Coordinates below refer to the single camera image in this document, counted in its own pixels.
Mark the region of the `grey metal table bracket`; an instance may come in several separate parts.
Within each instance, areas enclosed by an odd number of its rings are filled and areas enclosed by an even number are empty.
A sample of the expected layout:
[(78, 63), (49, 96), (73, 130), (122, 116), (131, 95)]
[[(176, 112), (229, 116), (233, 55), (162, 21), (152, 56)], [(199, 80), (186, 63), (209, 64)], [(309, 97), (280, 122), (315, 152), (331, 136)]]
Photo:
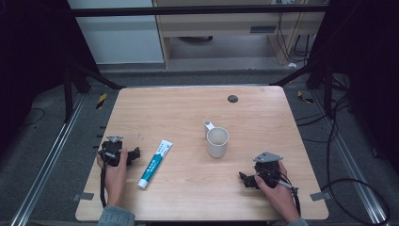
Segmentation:
[(81, 200), (91, 201), (93, 197), (94, 197), (93, 193), (81, 192), (81, 193), (75, 193), (72, 199), (77, 202)]
[(318, 193), (312, 193), (310, 195), (311, 199), (316, 202), (316, 201), (321, 201), (321, 200), (330, 200), (332, 198), (331, 194), (329, 192), (318, 192)]

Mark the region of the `white and teal toothpaste tube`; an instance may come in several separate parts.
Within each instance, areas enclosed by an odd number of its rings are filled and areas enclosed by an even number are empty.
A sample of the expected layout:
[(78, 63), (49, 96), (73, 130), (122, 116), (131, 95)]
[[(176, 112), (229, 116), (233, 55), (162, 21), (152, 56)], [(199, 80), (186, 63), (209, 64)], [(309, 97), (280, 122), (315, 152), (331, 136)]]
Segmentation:
[(151, 161), (149, 162), (140, 180), (138, 181), (137, 186), (139, 189), (145, 189), (147, 187), (150, 180), (152, 179), (152, 176), (156, 173), (157, 169), (159, 168), (165, 156), (168, 154), (168, 151), (170, 150), (172, 145), (173, 143), (168, 140), (161, 140), (155, 154), (153, 155)]

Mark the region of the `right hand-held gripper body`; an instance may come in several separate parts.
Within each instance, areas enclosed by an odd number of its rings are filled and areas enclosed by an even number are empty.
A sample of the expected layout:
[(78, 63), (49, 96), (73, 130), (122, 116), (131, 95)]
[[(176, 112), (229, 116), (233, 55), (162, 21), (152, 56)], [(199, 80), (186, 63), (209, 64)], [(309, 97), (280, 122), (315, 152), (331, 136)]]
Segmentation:
[(257, 175), (271, 188), (275, 188), (280, 180), (280, 160), (282, 160), (280, 155), (269, 152), (262, 152), (253, 158), (255, 162), (254, 169)]

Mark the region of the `black curtain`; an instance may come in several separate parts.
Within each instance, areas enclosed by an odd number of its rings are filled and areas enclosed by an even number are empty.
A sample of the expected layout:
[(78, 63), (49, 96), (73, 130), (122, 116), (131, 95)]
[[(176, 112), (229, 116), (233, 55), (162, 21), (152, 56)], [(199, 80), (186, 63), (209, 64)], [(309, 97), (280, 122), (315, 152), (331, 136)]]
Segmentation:
[(399, 174), (399, 0), (329, 0), (311, 58), (350, 79), (350, 98)]
[(40, 93), (63, 83), (66, 45), (78, 64), (97, 72), (96, 62), (69, 10), (68, 0), (0, 0), (0, 157)]

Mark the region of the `aluminium floor rail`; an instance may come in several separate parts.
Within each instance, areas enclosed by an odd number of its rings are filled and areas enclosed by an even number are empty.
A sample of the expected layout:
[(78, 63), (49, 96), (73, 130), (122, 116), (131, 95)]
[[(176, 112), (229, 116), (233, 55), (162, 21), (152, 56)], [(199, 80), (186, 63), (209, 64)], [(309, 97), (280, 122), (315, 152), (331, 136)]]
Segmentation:
[[(315, 91), (311, 92), (313, 96), (314, 102), (319, 107), (320, 111), (323, 114), (325, 110), (323, 108), (323, 96)], [(353, 158), (353, 155), (350, 153), (349, 149), (346, 146), (346, 143), (341, 136), (338, 125), (335, 121), (336, 109), (339, 107), (340, 101), (332, 108), (333, 118), (331, 119), (327, 114), (324, 118), (324, 121), (327, 124), (327, 127), (330, 129), (330, 134), (327, 142), (327, 185), (326, 188), (329, 189), (330, 193), (333, 193), (332, 185), (349, 182), (352, 183), (355, 189), (358, 192), (359, 198), (371, 220), (371, 226), (391, 226), (390, 217), (391, 217), (391, 209), (382, 199), (382, 196), (372, 188), (365, 179), (363, 173), (359, 169), (358, 164)], [(341, 178), (334, 181), (330, 180), (330, 147), (331, 145), (335, 145), (335, 149), (343, 161), (343, 165), (349, 175), (348, 178)]]
[(20, 205), (18, 211), (15, 213), (9, 226), (25, 226), (29, 220), (38, 199), (44, 189), (48, 178), (50, 177), (56, 161), (61, 154), (66, 141), (75, 125), (75, 122), (82, 110), (83, 103), (86, 100), (86, 94), (78, 94), (76, 102), (73, 104), (72, 114), (70, 118), (65, 121), (54, 141), (49, 153), (47, 154), (39, 173), (37, 174), (34, 183), (30, 187), (24, 201)]

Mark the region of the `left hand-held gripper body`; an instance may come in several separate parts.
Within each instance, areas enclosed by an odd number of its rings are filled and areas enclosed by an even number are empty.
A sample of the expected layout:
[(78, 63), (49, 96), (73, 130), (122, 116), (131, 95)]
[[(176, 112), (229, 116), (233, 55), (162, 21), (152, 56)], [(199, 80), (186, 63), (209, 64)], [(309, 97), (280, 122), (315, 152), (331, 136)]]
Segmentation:
[(107, 136), (106, 141), (101, 145), (101, 150), (98, 151), (98, 156), (102, 162), (101, 166), (110, 165), (116, 167), (119, 163), (128, 165), (128, 158), (122, 160), (123, 153), (123, 136)]

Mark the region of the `person's right hand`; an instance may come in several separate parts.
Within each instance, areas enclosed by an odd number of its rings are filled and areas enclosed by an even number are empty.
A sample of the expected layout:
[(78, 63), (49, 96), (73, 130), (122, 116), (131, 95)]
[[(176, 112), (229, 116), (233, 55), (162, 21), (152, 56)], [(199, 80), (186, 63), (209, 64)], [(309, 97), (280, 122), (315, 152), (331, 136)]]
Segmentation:
[(287, 226), (292, 226), (294, 222), (301, 219), (295, 207), (292, 193), (287, 187), (277, 185), (275, 188), (271, 188), (258, 175), (255, 176), (255, 181), (270, 205), (281, 216)]

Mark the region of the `person's left hand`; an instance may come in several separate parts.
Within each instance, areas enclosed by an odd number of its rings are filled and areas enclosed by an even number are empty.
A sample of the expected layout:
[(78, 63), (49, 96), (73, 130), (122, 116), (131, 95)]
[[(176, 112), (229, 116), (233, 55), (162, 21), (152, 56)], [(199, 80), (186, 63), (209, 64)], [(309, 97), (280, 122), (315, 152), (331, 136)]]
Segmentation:
[(122, 148), (120, 151), (120, 163), (116, 166), (105, 168), (104, 188), (107, 191), (107, 205), (121, 207), (124, 189), (126, 185), (128, 151)]

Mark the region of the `black horizontal frame bar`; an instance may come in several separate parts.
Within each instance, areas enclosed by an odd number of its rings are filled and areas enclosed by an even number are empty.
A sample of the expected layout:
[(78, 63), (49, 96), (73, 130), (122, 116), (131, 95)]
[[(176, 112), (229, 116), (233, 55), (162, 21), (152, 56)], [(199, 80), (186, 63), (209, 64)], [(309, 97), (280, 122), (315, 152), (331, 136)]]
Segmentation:
[(282, 12), (323, 12), (327, 4), (318, 5), (239, 5), (239, 6), (193, 6), (160, 8), (79, 8), (70, 9), (75, 17), (103, 16), (151, 16), (188, 14), (233, 14), (233, 13), (282, 13)]

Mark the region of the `white cup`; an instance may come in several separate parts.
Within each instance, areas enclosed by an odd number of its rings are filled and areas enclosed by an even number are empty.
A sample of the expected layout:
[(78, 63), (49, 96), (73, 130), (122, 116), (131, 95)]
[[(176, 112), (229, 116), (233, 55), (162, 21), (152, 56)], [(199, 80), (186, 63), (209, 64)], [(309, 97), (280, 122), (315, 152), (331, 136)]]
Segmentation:
[(208, 154), (213, 158), (222, 157), (227, 151), (230, 135), (225, 128), (214, 126), (210, 121), (204, 122), (205, 138), (208, 143)]

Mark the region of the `black metal stand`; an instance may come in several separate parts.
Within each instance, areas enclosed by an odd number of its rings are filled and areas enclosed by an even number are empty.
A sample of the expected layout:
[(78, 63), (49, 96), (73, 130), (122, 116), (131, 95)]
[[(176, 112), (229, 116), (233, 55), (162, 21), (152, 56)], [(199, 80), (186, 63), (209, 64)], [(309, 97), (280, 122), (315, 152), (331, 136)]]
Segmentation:
[(308, 89), (316, 89), (321, 84), (324, 84), (323, 108), (325, 113), (332, 119), (332, 70), (326, 60), (313, 60), (301, 69), (296, 70), (277, 82), (271, 83), (271, 86), (283, 87), (305, 73), (310, 75), (306, 82), (306, 87)]
[(64, 83), (65, 98), (64, 122), (68, 122), (72, 118), (73, 114), (72, 85), (75, 85), (79, 93), (88, 93), (90, 91), (90, 85), (87, 81), (87, 77), (90, 77), (111, 89), (123, 89), (122, 85), (118, 85), (106, 79), (99, 73), (96, 73), (93, 70), (83, 66), (82, 64), (78, 63), (73, 57), (67, 57), (65, 59), (62, 77)]

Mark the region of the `white cabinet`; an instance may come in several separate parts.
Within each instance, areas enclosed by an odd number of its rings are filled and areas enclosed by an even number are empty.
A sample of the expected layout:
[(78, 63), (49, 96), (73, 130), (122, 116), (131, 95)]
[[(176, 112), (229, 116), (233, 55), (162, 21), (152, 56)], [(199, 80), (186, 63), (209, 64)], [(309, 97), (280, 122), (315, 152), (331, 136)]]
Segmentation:
[[(71, 9), (152, 8), (152, 0), (68, 0)], [(98, 65), (163, 63), (154, 16), (77, 17)]]

